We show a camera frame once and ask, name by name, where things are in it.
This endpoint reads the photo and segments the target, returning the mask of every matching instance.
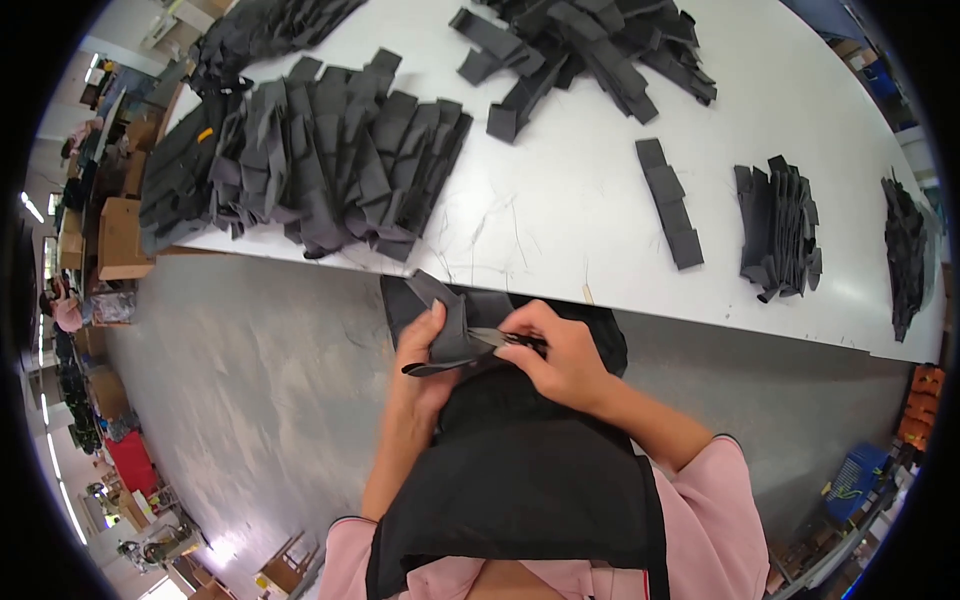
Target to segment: worker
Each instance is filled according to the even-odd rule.
[[[607,373],[588,327],[541,300],[499,327],[548,346],[545,359],[495,351],[518,377],[403,374],[426,362],[444,319],[435,301],[399,336],[360,516],[330,527],[320,600],[761,597],[767,547],[733,438]],[[523,382],[565,417],[527,399],[515,409]],[[469,413],[478,386],[509,418],[450,430],[464,420],[447,413]]]
[[[66,141],[63,142],[63,147],[60,148],[60,157],[67,159],[73,155],[79,154],[80,145],[84,143],[86,137],[91,133],[97,132],[103,128],[104,117],[97,116],[83,121],[74,131],[72,131],[72,133],[70,133],[70,136],[66,138]]]
[[[77,293],[60,276],[54,277],[52,287],[53,297],[41,292],[38,303],[40,312],[53,317],[60,329],[73,333],[93,321],[93,303],[89,299],[80,302]]]

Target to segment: workbench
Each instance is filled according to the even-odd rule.
[[[407,262],[360,244],[309,261],[276,224],[235,241],[208,228],[180,244],[388,275],[424,269],[461,285],[935,361],[946,303],[939,274],[933,301],[904,342],[894,341],[880,179],[892,167],[915,200],[924,196],[867,91],[779,2],[677,3],[697,21],[702,68],[717,81],[715,103],[705,108],[640,66],[660,111],[642,126],[582,76],[569,91],[552,90],[510,146],[485,128],[490,103],[503,99],[516,75],[504,70],[470,86],[457,74],[470,44],[447,26],[461,6],[492,14],[461,0],[370,0],[309,55],[361,68],[383,46],[403,56],[395,89],[426,102],[461,102],[475,117]],[[298,59],[259,63],[244,74],[274,80]],[[198,103],[185,89],[168,130]],[[674,265],[634,149],[648,137],[660,139],[686,191],[704,265],[682,272]],[[739,276],[744,233],[733,166],[767,171],[776,155],[810,180],[824,273],[816,291],[762,304],[759,286]]]

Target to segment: concrete floor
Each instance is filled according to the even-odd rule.
[[[291,535],[355,514],[393,350],[377,277],[242,256],[167,256],[109,355],[159,469],[241,600]],[[617,313],[626,379],[750,464],[768,540],[819,501],[855,443],[889,442],[909,366],[864,352]]]

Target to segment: blue plastic basket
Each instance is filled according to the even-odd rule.
[[[867,501],[886,462],[887,453],[880,448],[865,442],[857,444],[824,497],[827,512],[840,522],[850,518]]]

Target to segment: scissors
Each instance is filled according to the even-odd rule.
[[[480,340],[496,348],[506,346],[507,344],[526,346],[535,350],[537,354],[543,358],[546,358],[547,344],[546,340],[542,340],[541,338],[520,335],[519,333],[505,333],[499,329],[490,327],[468,327],[467,334],[475,340]]]

